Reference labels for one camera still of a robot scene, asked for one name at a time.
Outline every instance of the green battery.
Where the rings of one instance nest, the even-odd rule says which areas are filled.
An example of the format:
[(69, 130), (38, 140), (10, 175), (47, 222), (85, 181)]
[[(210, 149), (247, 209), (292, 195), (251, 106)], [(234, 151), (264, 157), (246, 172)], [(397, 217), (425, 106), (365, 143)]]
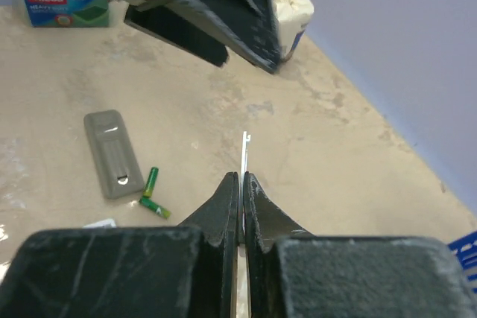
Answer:
[(156, 185), (157, 174), (159, 173), (159, 168), (152, 167), (151, 172), (149, 173), (148, 182), (142, 192), (143, 197), (152, 197), (152, 192), (154, 186)]
[(152, 201), (151, 199), (149, 199), (148, 197), (142, 197), (140, 200), (139, 200), (139, 203), (148, 208), (149, 210), (151, 210), (152, 212), (155, 212), (157, 215), (159, 215), (160, 217), (164, 217), (165, 219), (169, 218), (169, 216), (171, 216), (171, 212), (166, 209), (166, 208), (163, 208), (161, 205), (159, 204), (156, 204), (154, 201)]

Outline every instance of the blue-gray wall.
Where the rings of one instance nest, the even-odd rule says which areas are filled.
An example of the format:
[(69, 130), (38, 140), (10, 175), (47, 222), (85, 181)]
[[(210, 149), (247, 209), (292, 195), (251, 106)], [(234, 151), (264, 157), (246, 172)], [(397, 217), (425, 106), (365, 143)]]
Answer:
[(477, 214), (477, 0), (312, 1), (307, 34)]

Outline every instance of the blue plastic crate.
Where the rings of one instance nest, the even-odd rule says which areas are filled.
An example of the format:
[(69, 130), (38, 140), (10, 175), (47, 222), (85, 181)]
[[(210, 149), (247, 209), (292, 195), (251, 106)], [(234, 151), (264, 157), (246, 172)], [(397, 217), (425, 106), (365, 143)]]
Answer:
[(477, 232), (459, 238), (449, 244), (449, 248), (461, 262), (474, 293), (477, 293)]

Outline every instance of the gray plastic case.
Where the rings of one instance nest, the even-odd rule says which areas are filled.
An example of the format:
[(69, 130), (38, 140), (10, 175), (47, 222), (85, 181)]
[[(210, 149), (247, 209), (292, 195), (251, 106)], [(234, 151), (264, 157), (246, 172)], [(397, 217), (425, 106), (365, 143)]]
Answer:
[(121, 114), (114, 109), (90, 113), (84, 127), (104, 196), (117, 199), (142, 191), (144, 179)]

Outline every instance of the beige table surface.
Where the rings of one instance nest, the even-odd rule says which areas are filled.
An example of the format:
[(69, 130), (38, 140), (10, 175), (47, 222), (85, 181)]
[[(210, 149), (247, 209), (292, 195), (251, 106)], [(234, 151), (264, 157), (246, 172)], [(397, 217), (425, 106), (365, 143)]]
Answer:
[[(276, 76), (234, 54), (214, 68), (125, 25), (28, 28), (6, 7), (0, 39), (0, 263), (41, 229), (179, 223), (240, 170), (244, 130), (249, 170), (315, 234), (448, 242), (477, 227), (307, 38)], [(83, 117), (105, 109), (123, 115), (143, 174), (160, 167), (154, 199), (169, 221), (137, 195), (102, 197)]]

